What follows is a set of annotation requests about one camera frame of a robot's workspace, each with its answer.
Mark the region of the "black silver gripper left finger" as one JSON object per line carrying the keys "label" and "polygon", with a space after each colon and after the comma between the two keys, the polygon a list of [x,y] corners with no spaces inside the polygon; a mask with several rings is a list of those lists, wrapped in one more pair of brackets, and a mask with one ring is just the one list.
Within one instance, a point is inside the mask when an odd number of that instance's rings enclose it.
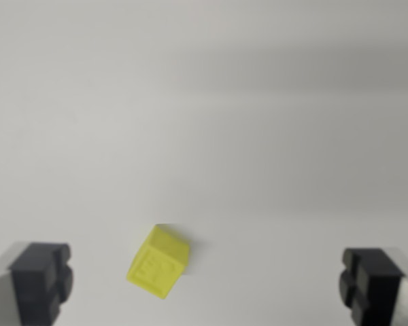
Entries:
{"label": "black silver gripper left finger", "polygon": [[67,243],[12,244],[0,255],[0,325],[53,325],[71,295]]}

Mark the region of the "black silver gripper right finger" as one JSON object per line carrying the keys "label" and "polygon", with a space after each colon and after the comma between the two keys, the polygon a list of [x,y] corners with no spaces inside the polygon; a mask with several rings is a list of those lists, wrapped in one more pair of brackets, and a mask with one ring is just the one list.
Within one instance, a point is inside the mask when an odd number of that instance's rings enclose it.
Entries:
{"label": "black silver gripper right finger", "polygon": [[355,325],[408,325],[408,257],[397,248],[346,248],[339,294]]}

